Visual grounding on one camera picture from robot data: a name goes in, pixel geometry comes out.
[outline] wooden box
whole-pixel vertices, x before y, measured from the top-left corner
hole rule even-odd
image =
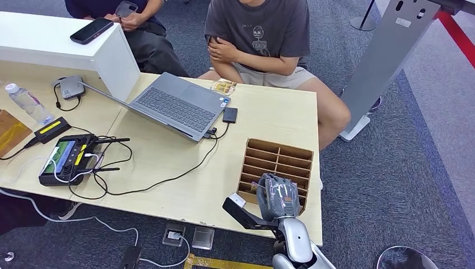
[[[0,110],[0,157],[4,157],[29,134],[30,128],[6,110]]]
[[[302,213],[307,201],[313,154],[313,151],[298,147],[248,139],[237,193],[247,202],[257,204],[253,182],[257,183],[264,173],[273,173],[297,183]]]

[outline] khaki shorts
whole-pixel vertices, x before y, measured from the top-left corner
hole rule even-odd
[[[256,72],[247,69],[238,63],[232,64],[241,74],[244,83],[251,85],[296,89],[305,81],[315,77],[312,73],[302,67],[295,68],[293,74],[290,76],[282,76],[278,74]]]

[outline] bare leg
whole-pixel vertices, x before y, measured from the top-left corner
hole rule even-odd
[[[330,145],[350,122],[350,111],[344,102],[318,78],[305,81],[297,89],[316,93],[318,144],[321,151]]]
[[[202,74],[198,78],[201,79],[201,80],[216,81],[216,80],[219,80],[221,77],[220,77],[220,74],[218,74],[218,72],[216,72],[214,70],[209,70],[208,72]]]

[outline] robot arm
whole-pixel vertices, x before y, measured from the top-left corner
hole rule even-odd
[[[244,209],[246,202],[237,193],[226,198],[223,209],[246,229],[274,232],[277,241],[274,243],[273,267],[335,269],[310,240],[305,224],[295,218],[300,210],[296,185],[288,179],[272,174],[264,174],[259,180],[259,185],[257,197],[264,219]]]

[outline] electrical socket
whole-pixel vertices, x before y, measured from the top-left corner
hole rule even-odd
[[[183,244],[182,238],[176,238],[176,235],[185,236],[185,229],[184,225],[177,225],[177,224],[167,224],[165,228],[165,234],[162,243],[165,245],[173,245],[175,247],[181,247]]]

